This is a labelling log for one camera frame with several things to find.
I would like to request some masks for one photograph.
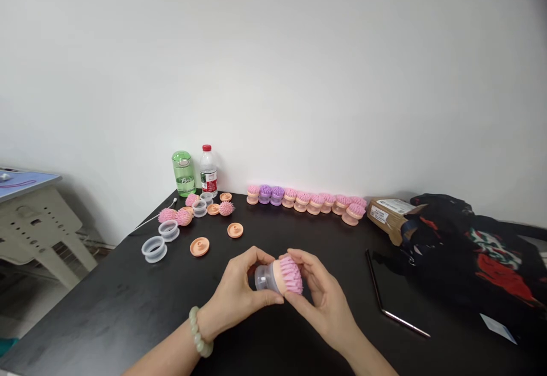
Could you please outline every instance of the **red bottle label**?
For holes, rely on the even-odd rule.
[[[217,191],[217,172],[210,174],[201,173],[201,189],[203,192]]]

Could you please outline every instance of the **woman's right hand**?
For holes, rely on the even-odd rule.
[[[285,299],[300,313],[333,349],[343,356],[363,337],[353,319],[348,301],[338,281],[317,256],[302,250],[288,249],[287,254],[301,268],[302,277],[312,292],[313,306],[302,295],[286,292]]]

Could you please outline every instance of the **purple silicone brush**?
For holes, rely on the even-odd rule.
[[[258,195],[258,202],[267,204],[270,202],[270,196],[272,195],[272,187],[270,185],[260,185],[260,194]]]
[[[281,200],[283,199],[283,195],[285,194],[285,190],[281,187],[273,187],[272,188],[272,198],[270,199],[270,204],[279,206],[281,205]]]

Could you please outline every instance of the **hand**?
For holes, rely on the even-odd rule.
[[[342,288],[317,256],[294,249],[288,249],[287,252],[279,259],[290,256],[300,266],[315,306],[297,293],[286,292],[285,298],[325,342],[345,356],[352,344],[362,337],[362,333],[355,323]]]
[[[257,310],[284,302],[283,297],[274,291],[252,291],[249,287],[249,269],[257,261],[266,265],[274,260],[273,256],[255,246],[230,259],[214,295],[198,311],[199,332],[203,340],[210,343]]]

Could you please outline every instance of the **silicone bristle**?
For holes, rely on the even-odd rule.
[[[192,206],[196,201],[199,201],[199,195],[190,194],[188,195],[188,198],[186,198],[186,202],[184,204],[186,206]]]
[[[266,196],[271,195],[272,194],[272,187],[270,185],[266,185],[266,184],[260,185],[260,193],[262,195],[266,195]]]
[[[290,256],[280,260],[281,274],[287,286],[287,290],[302,295],[304,287],[302,285],[302,275],[296,262]]]
[[[296,194],[296,197],[301,201],[309,201],[309,199],[312,197],[311,194],[305,193],[304,191],[298,191],[298,194]]]
[[[285,190],[281,187],[273,187],[272,188],[272,195],[274,197],[281,198],[284,193],[285,193]]]
[[[325,197],[323,197],[322,195],[313,194],[310,202],[313,202],[317,205],[323,205],[323,203],[325,202]]]
[[[260,188],[258,185],[249,185],[249,187],[247,187],[247,192],[251,195],[256,195],[259,191]]]
[[[365,215],[365,209],[361,205],[355,202],[349,205],[348,210],[350,210],[357,216]]]
[[[285,188],[285,196],[289,198],[296,198],[298,192],[293,188]]]
[[[342,205],[350,205],[352,201],[345,195],[337,195],[336,196],[336,202],[342,204]]]
[[[218,207],[218,211],[222,216],[228,216],[232,212],[234,212],[234,210],[234,204],[232,204],[231,202],[222,202]]]
[[[177,211],[171,208],[162,209],[159,216],[158,221],[160,223],[163,223],[170,219],[175,219],[177,217]]]
[[[192,216],[186,210],[178,210],[177,217],[175,218],[177,223],[181,226],[186,226],[192,222]]]
[[[361,197],[349,197],[349,200],[352,203],[356,203],[356,204],[362,206],[363,208],[366,208],[366,201]]]
[[[325,198],[326,203],[334,203],[335,200],[336,200],[334,195],[330,195],[330,194],[327,194],[327,193],[321,193],[319,195],[321,195],[323,198]]]

